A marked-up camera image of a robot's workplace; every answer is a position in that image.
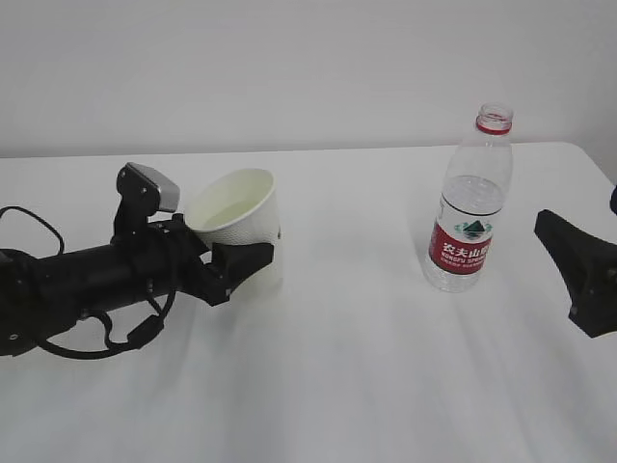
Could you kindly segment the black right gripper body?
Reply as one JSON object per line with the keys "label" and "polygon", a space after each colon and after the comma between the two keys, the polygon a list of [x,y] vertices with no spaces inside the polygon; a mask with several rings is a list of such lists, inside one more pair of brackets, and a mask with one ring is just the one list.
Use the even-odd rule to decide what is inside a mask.
{"label": "black right gripper body", "polygon": [[589,338],[616,332],[616,268],[594,270],[572,285],[570,320]]}

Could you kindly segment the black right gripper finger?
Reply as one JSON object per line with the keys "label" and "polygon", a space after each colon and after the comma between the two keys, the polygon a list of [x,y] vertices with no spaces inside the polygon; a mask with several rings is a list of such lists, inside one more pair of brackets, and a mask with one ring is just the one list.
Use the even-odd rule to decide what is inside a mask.
{"label": "black right gripper finger", "polygon": [[557,266],[572,299],[616,296],[616,245],[556,213],[537,214],[534,232]]}
{"label": "black right gripper finger", "polygon": [[609,200],[609,208],[616,215],[617,214],[617,186],[615,185]]}

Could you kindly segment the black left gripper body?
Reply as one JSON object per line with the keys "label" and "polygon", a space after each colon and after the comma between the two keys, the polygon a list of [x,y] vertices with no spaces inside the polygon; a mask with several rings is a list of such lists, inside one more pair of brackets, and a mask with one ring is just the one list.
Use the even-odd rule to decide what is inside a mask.
{"label": "black left gripper body", "polygon": [[213,263],[201,259],[210,249],[184,222],[182,214],[148,224],[148,237],[162,253],[153,270],[153,296],[184,293],[215,307],[229,300],[228,278]]}

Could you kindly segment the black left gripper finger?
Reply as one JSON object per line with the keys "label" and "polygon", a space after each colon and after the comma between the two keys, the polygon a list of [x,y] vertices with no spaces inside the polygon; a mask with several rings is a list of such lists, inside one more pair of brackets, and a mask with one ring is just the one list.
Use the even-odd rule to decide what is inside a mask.
{"label": "black left gripper finger", "polygon": [[221,275],[227,294],[232,294],[274,259],[274,246],[267,242],[248,245],[214,243],[211,252],[211,264]]}

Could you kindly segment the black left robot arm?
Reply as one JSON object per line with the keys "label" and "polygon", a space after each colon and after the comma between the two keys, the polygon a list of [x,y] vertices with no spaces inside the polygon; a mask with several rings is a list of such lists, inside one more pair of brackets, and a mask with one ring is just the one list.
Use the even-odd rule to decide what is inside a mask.
{"label": "black left robot arm", "polygon": [[[100,360],[140,349],[164,329],[179,293],[221,305],[273,257],[268,242],[207,245],[179,214],[108,245],[44,259],[4,249],[1,353],[39,348],[71,360]],[[102,323],[104,349],[78,351],[51,342],[88,318]]]}

